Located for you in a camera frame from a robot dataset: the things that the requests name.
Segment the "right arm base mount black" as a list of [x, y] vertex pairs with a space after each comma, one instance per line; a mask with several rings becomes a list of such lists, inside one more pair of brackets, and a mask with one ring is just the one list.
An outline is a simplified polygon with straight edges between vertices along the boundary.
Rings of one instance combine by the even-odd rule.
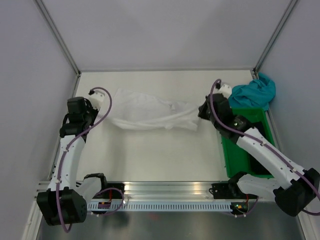
[[210, 191], [212, 192], [215, 200], [232, 200], [242, 198], [239, 191], [227, 182], [212, 183]]

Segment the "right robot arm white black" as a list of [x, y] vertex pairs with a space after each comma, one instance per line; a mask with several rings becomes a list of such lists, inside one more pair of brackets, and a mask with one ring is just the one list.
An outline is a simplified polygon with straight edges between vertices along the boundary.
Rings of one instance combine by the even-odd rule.
[[273, 201], [291, 217], [309, 213], [306, 207], [320, 197], [317, 170], [304, 169], [286, 157], [245, 116], [234, 114], [221, 93], [207, 95], [198, 116], [211, 121], [222, 137], [254, 157], [272, 176], [260, 178], [241, 171], [229, 179], [231, 196], [249, 194]]

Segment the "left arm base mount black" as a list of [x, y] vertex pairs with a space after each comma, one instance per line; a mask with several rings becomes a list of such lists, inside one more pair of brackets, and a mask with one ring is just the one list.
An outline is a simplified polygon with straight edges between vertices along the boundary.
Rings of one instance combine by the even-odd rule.
[[102, 190], [108, 189], [103, 193], [98, 195], [99, 198], [108, 199], [108, 200], [119, 200], [122, 198], [122, 194], [125, 193], [125, 184], [124, 183], [107, 183]]

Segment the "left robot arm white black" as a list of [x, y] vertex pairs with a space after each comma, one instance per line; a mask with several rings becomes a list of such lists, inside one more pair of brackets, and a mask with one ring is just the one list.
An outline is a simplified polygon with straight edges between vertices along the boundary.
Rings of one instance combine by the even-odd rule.
[[37, 205], [49, 226], [82, 223], [87, 217], [87, 204], [94, 196], [104, 198], [109, 185], [103, 173], [91, 173], [76, 186], [77, 172], [91, 127], [103, 104], [104, 95], [73, 97], [67, 100], [67, 114], [59, 130], [59, 159], [45, 192], [38, 193]]

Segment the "white t shirt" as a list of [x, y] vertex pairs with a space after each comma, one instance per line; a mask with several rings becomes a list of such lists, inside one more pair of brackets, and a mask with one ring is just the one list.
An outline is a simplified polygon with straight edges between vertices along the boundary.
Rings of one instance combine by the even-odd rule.
[[196, 131], [199, 125], [196, 104], [165, 100], [123, 88], [116, 91], [108, 118], [124, 130], [182, 128]]

